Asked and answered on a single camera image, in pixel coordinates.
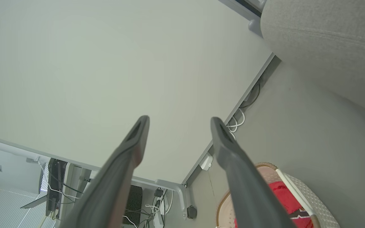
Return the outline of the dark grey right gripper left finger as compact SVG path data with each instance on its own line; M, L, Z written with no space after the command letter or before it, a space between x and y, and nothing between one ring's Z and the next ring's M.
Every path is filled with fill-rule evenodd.
M133 172L144 157L150 118L143 115L100 169L61 228L120 228Z

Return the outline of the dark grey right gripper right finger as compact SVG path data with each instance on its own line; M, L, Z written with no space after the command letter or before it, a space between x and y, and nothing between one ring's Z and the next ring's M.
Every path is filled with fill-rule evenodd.
M226 172L239 228L294 228L255 165L218 117L210 120L215 158Z

